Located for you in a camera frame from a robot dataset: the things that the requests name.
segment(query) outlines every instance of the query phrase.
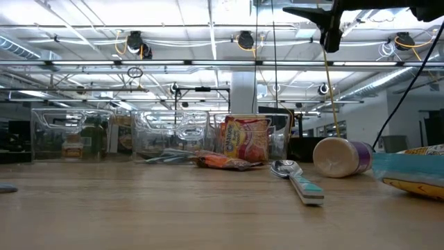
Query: silver spoon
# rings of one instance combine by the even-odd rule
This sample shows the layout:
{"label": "silver spoon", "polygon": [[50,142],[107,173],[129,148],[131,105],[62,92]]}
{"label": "silver spoon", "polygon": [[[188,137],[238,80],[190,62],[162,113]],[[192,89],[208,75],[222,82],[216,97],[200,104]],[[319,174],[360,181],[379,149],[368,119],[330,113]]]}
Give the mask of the silver spoon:
{"label": "silver spoon", "polygon": [[280,178],[289,178],[300,199],[305,205],[322,205],[322,188],[302,177],[303,170],[292,160],[276,160],[271,164],[271,173]]}

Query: clear plastic bin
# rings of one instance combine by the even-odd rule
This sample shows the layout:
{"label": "clear plastic bin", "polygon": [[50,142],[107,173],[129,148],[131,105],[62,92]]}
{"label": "clear plastic bin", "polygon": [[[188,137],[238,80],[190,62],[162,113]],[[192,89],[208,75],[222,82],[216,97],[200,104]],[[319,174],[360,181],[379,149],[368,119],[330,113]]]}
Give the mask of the clear plastic bin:
{"label": "clear plastic bin", "polygon": [[290,119],[286,114],[214,115],[215,152],[251,162],[287,159]]}
{"label": "clear plastic bin", "polygon": [[188,163],[191,152],[212,150],[208,112],[137,110],[131,119],[136,163]]}
{"label": "clear plastic bin", "polygon": [[33,161],[98,162],[109,157],[114,113],[35,108],[31,112]]}

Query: spoon handle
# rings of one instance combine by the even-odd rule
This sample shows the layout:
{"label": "spoon handle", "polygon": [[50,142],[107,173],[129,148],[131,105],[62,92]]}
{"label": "spoon handle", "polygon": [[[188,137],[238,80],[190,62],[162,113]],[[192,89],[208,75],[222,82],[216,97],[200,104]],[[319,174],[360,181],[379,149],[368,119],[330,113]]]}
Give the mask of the spoon handle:
{"label": "spoon handle", "polygon": [[290,174],[290,181],[305,205],[322,205],[324,203],[322,188],[296,174]]}

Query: wooden table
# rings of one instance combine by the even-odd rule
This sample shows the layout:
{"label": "wooden table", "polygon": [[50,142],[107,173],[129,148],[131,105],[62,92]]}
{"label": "wooden table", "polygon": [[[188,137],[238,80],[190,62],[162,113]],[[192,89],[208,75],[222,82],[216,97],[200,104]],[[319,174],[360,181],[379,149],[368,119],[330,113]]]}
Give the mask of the wooden table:
{"label": "wooden table", "polygon": [[322,178],[306,207],[288,180],[192,165],[0,166],[0,249],[442,249],[444,203],[370,173]]}

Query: cylindrical container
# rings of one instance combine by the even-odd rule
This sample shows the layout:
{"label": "cylindrical container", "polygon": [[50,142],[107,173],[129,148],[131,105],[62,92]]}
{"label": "cylindrical container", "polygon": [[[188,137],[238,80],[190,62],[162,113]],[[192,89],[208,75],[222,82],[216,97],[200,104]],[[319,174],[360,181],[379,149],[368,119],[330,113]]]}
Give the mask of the cylindrical container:
{"label": "cylindrical container", "polygon": [[332,178],[364,173],[372,167],[373,150],[364,142],[351,142],[329,137],[321,140],[313,151],[316,170]]}

